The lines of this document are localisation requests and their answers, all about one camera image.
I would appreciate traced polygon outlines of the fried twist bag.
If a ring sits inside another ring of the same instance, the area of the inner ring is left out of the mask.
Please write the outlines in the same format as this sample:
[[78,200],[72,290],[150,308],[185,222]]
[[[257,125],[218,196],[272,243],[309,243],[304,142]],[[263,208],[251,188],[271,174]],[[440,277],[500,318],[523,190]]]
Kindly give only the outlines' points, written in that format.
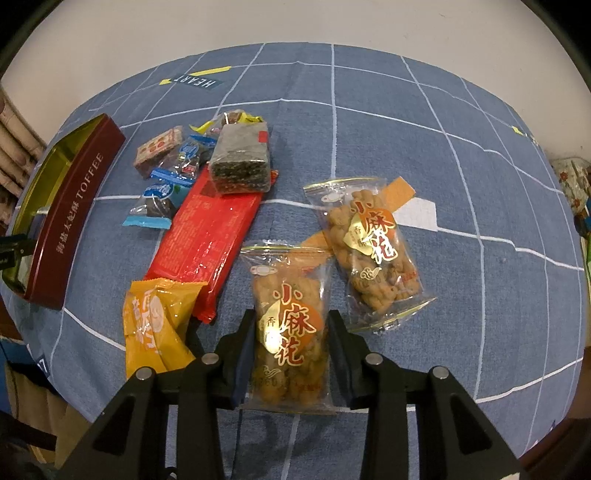
[[396,328],[436,300],[386,205],[383,190],[389,184],[378,177],[349,177],[304,186],[346,276],[348,328],[354,332]]
[[249,408],[297,413],[329,409],[327,316],[332,254],[281,241],[249,242],[256,349]]

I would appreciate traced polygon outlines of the orange snack packet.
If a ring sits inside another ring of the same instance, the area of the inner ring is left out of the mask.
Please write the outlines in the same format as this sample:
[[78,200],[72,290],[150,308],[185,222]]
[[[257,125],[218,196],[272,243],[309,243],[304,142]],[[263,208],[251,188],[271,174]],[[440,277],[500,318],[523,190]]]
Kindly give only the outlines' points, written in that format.
[[131,283],[122,308],[127,377],[142,367],[157,373],[183,369],[195,359],[185,336],[204,287],[205,282],[165,278]]

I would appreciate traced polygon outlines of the red snack packet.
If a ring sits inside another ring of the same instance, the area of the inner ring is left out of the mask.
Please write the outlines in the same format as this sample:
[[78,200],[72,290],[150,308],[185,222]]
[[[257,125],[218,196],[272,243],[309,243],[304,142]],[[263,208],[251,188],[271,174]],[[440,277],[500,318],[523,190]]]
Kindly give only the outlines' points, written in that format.
[[263,192],[221,195],[207,169],[199,174],[163,235],[144,276],[178,282],[201,282],[192,315],[209,324]]

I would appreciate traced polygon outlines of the blue plum candy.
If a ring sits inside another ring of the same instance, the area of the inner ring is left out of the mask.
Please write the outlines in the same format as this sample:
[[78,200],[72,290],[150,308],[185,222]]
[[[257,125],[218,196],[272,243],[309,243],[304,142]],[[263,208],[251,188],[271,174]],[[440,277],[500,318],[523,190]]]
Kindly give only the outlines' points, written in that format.
[[122,225],[169,230],[188,192],[183,185],[157,181],[143,191]]

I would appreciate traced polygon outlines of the brown red brick candy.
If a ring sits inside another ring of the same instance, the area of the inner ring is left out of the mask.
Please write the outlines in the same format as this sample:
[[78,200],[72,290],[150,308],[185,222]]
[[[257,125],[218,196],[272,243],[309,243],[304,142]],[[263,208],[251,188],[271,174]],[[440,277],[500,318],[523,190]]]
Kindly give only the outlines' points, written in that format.
[[181,126],[174,126],[140,145],[136,150],[133,167],[144,179],[150,176],[162,159],[181,144],[183,131]]

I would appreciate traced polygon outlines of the dark seaweed snack block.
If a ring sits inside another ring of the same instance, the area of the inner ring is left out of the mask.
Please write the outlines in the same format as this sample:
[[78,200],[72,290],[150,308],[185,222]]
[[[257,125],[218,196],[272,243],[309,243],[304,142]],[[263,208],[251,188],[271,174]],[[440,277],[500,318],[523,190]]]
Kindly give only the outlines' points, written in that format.
[[221,195],[269,191],[271,168],[266,122],[223,126],[208,161],[208,172]]

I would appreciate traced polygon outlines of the yellow brown candy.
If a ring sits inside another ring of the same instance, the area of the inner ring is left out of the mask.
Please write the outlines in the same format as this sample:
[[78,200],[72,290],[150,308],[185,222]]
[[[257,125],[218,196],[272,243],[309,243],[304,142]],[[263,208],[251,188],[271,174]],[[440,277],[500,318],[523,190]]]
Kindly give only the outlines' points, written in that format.
[[209,138],[217,138],[219,134],[221,134],[221,130],[225,125],[260,123],[263,121],[263,117],[253,116],[245,112],[245,110],[236,109],[221,112],[204,124],[198,127],[190,125],[189,128],[195,134]]

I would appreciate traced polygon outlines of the maroon gold toffee tin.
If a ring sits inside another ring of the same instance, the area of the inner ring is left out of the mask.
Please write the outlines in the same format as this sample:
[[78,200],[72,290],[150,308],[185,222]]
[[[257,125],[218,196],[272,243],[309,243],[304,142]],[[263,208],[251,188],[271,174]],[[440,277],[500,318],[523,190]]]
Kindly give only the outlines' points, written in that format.
[[10,234],[36,239],[34,254],[1,270],[8,288],[24,300],[63,307],[86,217],[124,140],[111,117],[100,114],[56,142],[40,163]]

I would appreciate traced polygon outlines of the beige patterned curtain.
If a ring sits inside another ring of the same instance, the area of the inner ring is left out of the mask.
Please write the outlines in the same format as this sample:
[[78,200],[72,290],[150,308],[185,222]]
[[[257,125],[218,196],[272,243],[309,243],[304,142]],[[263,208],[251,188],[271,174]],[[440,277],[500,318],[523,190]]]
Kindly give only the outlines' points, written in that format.
[[46,144],[29,127],[4,89],[0,93],[1,230],[6,231]]

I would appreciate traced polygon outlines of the white paper patch right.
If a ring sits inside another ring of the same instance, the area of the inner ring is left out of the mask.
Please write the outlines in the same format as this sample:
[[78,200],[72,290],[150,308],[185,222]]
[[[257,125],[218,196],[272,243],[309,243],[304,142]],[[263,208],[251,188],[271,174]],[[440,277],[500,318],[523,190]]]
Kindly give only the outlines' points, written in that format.
[[394,211],[399,225],[437,232],[437,206],[433,201],[414,197]]

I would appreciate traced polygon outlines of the blue checked tablecloth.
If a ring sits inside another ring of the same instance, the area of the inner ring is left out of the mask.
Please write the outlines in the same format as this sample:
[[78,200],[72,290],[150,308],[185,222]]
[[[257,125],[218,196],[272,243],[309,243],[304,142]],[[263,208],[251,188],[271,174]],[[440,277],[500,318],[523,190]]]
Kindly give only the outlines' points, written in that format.
[[1,241],[61,479],[524,479],[587,268],[515,110],[356,47],[187,56],[77,107]]

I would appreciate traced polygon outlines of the orange tape strip right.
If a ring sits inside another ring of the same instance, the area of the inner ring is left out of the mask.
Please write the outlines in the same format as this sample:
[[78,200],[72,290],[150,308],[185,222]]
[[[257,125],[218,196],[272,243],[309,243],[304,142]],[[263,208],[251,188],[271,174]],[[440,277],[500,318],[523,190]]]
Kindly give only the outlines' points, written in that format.
[[[392,213],[398,211],[416,195],[414,188],[403,177],[398,177],[384,187],[383,193],[386,205]],[[314,235],[308,237],[308,239],[305,239],[304,242],[301,243],[301,246],[328,249],[329,242],[327,240],[327,235],[322,231],[318,231]]]

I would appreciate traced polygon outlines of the cluttered shelf items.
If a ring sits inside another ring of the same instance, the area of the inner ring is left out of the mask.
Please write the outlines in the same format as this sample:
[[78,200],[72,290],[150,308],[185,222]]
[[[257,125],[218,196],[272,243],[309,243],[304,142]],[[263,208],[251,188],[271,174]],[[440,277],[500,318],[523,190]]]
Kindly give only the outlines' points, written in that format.
[[582,239],[587,279],[590,279],[590,161],[580,157],[550,162],[574,216],[575,230]]

